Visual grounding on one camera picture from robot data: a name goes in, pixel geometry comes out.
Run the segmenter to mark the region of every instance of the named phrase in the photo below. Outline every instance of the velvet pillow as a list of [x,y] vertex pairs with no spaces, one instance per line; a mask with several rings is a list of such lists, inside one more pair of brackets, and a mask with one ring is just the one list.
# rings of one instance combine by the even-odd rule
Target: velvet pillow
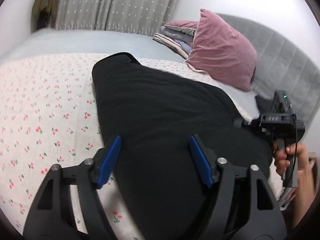
[[198,22],[195,21],[172,21],[166,23],[164,26],[168,29],[182,32],[190,36],[195,36]]
[[246,37],[219,15],[201,9],[193,49],[186,63],[207,71],[215,80],[249,91],[257,52]]

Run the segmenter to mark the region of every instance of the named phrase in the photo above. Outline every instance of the black pants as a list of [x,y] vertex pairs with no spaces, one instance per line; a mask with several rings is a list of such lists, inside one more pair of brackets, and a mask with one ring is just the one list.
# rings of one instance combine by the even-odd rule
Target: black pants
[[124,201],[147,240],[191,239],[210,198],[188,141],[233,165],[257,164],[266,177],[272,151],[262,132],[233,127],[239,117],[221,89],[140,65],[128,53],[92,70],[102,137],[122,137],[114,169]]

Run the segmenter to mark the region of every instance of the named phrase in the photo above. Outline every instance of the black cable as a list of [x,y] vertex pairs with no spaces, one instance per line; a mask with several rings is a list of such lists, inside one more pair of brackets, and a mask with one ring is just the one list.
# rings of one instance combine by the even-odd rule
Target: black cable
[[293,161],[293,168],[292,168],[292,172],[291,172],[291,176],[289,181],[291,181],[292,176],[293,176],[293,172],[294,172],[294,168],[296,166],[296,160],[297,160],[297,150],[298,150],[298,131],[297,131],[297,126],[296,126],[296,118],[295,118],[295,114],[292,115],[292,120],[293,120],[293,127],[296,131],[296,148],[294,151],[294,161]]

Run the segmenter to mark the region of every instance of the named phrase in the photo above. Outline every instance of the blue rubber pad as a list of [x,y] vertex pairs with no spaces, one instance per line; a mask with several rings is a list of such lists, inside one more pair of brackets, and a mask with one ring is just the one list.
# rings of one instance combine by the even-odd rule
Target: blue rubber pad
[[194,136],[191,136],[190,138],[189,148],[193,160],[196,164],[196,167],[199,171],[202,182],[206,184],[209,188],[211,188],[214,184],[214,181],[212,179],[211,167],[207,158],[204,156],[204,152],[202,151]]
[[113,171],[113,168],[118,160],[120,149],[121,137],[118,135],[113,141],[109,152],[100,167],[100,174],[97,182],[98,189],[102,188],[102,186],[108,182],[110,174]]

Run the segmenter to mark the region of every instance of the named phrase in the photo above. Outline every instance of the curtain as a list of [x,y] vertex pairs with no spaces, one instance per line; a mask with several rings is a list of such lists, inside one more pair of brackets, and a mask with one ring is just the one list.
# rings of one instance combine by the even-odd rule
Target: curtain
[[107,30],[153,36],[178,0],[59,0],[56,29]]

